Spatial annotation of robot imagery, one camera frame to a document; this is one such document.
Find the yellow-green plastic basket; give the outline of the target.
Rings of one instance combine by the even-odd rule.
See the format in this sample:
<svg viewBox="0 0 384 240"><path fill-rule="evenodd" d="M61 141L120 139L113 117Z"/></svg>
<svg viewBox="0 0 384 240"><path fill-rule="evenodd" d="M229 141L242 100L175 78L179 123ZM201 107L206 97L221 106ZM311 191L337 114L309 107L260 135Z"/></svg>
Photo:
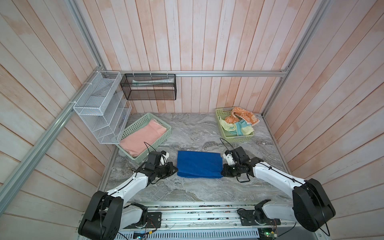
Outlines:
<svg viewBox="0 0 384 240"><path fill-rule="evenodd" d="M221 137L225 139L229 143L239 143L239 142L245 142L249 141L253 136L254 133L246 136L236 136L232 135L229 132L223 130L223 128L220 126L219 123L219 117L221 117L223 120L225 120L226 117L228 117L231 114L232 109L231 108L219 108L216 109L216 120L218 123L219 132L221 134Z"/></svg>

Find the pink towel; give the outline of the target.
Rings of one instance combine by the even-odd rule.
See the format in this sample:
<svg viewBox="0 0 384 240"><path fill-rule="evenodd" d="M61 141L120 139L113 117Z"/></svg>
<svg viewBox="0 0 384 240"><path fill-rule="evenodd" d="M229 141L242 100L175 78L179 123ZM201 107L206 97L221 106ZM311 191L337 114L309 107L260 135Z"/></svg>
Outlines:
<svg viewBox="0 0 384 240"><path fill-rule="evenodd" d="M137 157L147 148L145 142L152 145L166 131L167 129L157 120L152 119L146 126L122 139L120 146L132 157Z"/></svg>

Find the mint green plastic basket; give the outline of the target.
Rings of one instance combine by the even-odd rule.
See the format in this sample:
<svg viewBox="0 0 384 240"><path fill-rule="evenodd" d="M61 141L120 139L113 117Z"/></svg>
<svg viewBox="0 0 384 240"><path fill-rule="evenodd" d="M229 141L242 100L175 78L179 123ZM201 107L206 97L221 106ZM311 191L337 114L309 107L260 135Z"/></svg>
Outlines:
<svg viewBox="0 0 384 240"><path fill-rule="evenodd" d="M136 163L143 162L170 135L172 127L157 116L146 113L126 127L117 147Z"/></svg>

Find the blue towel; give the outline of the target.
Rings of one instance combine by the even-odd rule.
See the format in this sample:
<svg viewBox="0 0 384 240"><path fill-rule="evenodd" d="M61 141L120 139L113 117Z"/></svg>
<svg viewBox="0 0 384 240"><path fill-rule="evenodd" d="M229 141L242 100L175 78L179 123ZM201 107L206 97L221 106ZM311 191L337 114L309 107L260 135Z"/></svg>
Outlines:
<svg viewBox="0 0 384 240"><path fill-rule="evenodd" d="M222 178L223 158L219 153L178 151L177 175L182 178Z"/></svg>

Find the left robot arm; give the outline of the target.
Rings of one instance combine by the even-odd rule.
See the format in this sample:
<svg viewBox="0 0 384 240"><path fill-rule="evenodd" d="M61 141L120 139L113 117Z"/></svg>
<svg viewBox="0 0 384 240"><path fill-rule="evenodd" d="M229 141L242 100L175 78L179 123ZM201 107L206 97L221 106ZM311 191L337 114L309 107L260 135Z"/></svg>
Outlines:
<svg viewBox="0 0 384 240"><path fill-rule="evenodd" d="M152 219L148 208L142 204L127 202L138 192L154 183L168 178L178 171L168 162L166 151L150 152L147 161L119 186L107 191L97 191L80 222L78 233L90 240L113 240L126 227L156 228L160 219Z"/></svg>

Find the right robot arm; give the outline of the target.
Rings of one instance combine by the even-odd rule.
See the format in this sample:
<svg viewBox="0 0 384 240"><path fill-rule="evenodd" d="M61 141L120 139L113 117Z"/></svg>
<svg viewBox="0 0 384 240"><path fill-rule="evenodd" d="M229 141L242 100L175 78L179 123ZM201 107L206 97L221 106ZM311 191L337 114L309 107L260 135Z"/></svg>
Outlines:
<svg viewBox="0 0 384 240"><path fill-rule="evenodd" d="M292 200L288 205L279 205L266 199L256 204L253 211L240 209L239 215L244 226L263 226L288 220L315 232L326 226L336 215L336 210L319 181L296 178L260 158L250 158L242 147L226 150L223 158L226 160L222 170L223 177L238 178L246 174L248 179L253 177L268 182Z"/></svg>

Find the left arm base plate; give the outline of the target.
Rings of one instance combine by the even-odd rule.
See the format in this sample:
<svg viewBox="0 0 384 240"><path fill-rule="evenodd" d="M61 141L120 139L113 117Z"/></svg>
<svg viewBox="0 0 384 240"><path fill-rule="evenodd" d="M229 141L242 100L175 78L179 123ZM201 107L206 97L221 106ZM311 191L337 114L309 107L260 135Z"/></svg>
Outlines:
<svg viewBox="0 0 384 240"><path fill-rule="evenodd" d="M161 212L149 212L144 215L144 220L139 223L129 225L124 229L145 229L152 228L158 229L161 227L162 213Z"/></svg>

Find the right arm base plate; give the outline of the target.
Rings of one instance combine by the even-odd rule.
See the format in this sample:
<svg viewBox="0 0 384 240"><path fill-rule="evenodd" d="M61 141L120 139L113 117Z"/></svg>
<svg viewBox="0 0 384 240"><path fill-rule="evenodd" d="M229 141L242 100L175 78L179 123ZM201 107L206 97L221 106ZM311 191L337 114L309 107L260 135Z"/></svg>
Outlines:
<svg viewBox="0 0 384 240"><path fill-rule="evenodd" d="M246 210L246 209L237 209L237 214L240 217L242 226L278 226L281 225L281 220L279 219L269 219L267 216L260 210Z"/></svg>

